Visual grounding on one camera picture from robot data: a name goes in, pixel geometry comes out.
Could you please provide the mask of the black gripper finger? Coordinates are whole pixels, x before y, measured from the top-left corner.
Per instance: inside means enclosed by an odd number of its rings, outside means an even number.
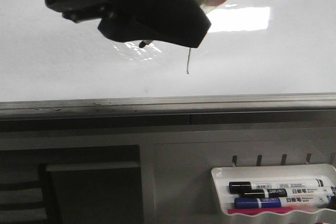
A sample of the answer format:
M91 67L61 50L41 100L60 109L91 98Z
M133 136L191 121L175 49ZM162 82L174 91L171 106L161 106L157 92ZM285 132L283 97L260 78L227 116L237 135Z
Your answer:
M45 0L74 23L99 19L98 30L117 42L158 40L196 48L211 22L195 0Z

